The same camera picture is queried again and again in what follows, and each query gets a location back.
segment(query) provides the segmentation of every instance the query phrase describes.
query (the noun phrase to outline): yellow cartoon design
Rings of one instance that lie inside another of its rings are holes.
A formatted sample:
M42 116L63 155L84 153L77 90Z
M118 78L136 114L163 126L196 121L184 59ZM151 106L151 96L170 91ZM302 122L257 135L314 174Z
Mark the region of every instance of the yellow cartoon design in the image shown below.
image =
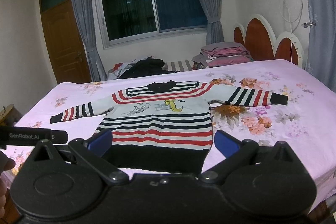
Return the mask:
M169 105L170 110L172 110L174 112L181 112L182 109L183 109L183 106L180 107L180 108L176 108L176 105L175 105L174 102L175 102L175 99L167 99L167 100L165 100L165 104Z

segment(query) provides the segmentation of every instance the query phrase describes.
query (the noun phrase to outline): door frame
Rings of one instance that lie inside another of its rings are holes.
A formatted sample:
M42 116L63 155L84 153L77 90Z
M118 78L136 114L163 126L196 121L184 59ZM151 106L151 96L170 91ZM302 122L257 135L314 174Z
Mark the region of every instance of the door frame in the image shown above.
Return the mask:
M58 3L56 6L51 7L51 8L49 8L49 9L47 9L47 10L45 10L45 11L42 12L41 0L39 0L39 8L40 8L41 24L42 24L42 13L44 13L44 12L50 10L50 9L53 9L53 8L57 7L58 5L61 5L61 4L65 3L66 1L68 1L68 0L62 1L62 2ZM49 61L50 61L50 63L51 63L51 60L50 60L50 54L49 54L49 51L48 51L47 43L46 43L46 41L45 41L44 31L42 30L42 32L43 32L43 37L44 37L44 44L45 44L45 46L46 46L46 48L47 48L47 52L48 52L48 56L49 56ZM83 43L83 39L82 39L82 37L81 37L81 35L80 35L79 32L78 32L78 35L79 35L79 37L80 37L80 39L81 39L81 41L82 41L82 45L83 45L83 49L84 49L84 53L85 53L86 67L87 67L87 70L89 71L90 81L92 81L92 76L91 76L90 68L89 68L89 62L88 62L88 59L87 59L86 47L85 47L85 45L84 45L84 43Z

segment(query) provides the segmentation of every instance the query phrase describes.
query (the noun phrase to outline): stack of folded blankets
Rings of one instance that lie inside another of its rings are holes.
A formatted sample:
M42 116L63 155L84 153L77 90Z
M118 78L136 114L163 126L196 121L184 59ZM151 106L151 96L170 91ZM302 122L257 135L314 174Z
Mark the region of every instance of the stack of folded blankets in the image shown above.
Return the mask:
M206 45L193 59L197 69L252 62L250 52L240 43L222 42Z

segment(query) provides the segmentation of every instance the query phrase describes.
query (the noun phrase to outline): sweater sleeve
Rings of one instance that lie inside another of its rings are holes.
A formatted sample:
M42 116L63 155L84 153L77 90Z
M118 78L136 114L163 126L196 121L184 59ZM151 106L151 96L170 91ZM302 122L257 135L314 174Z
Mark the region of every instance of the sweater sleeve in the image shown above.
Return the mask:
M92 117L107 113L116 105L112 96L108 96L93 102L68 108L58 115L52 116L50 123L66 122L82 117Z
M230 85L212 85L202 95L208 103L218 101L234 106L287 105L288 96L266 90L236 88Z

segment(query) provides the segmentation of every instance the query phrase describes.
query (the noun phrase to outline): window sill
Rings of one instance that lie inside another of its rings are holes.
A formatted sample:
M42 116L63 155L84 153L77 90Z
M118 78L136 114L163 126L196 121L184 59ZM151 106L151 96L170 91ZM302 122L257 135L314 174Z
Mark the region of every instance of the window sill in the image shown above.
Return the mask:
M177 37L181 35L188 35L188 34L200 34L206 33L207 28L193 28L193 29L184 29L184 30L175 30L175 31L168 31L168 32L149 32L149 33L142 33L137 35L132 35L130 37L123 37L119 39L115 39L109 41L108 43L103 43L104 50L109 49L116 45L128 45L134 42L143 42L148 40L155 40L167 37Z

